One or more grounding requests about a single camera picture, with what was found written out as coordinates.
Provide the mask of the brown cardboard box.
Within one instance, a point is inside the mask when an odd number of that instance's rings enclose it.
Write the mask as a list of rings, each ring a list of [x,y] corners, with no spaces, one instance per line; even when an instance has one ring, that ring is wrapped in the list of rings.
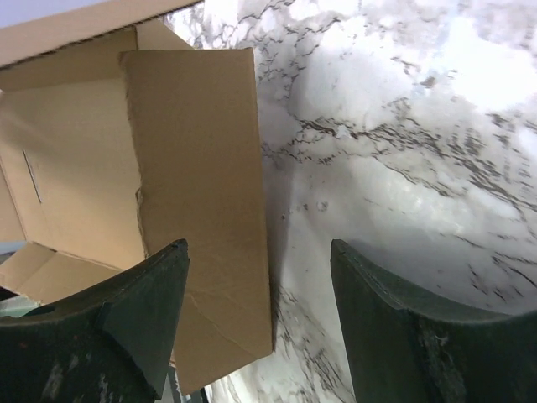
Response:
[[[273,329],[253,51],[192,48],[162,21],[185,7],[2,2],[1,242],[18,250],[1,287],[37,308],[184,239],[168,373],[189,394],[268,356]]]

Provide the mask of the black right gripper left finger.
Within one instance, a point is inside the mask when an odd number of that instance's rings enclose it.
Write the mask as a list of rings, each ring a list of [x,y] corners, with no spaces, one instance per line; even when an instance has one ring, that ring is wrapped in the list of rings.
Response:
[[[3,402],[161,399],[189,270],[175,240],[113,277],[1,320]]]

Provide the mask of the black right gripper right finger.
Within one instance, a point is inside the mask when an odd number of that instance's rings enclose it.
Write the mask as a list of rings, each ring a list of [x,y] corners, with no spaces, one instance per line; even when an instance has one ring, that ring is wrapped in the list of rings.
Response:
[[[536,315],[439,296],[331,243],[331,278],[357,401],[533,402]]]

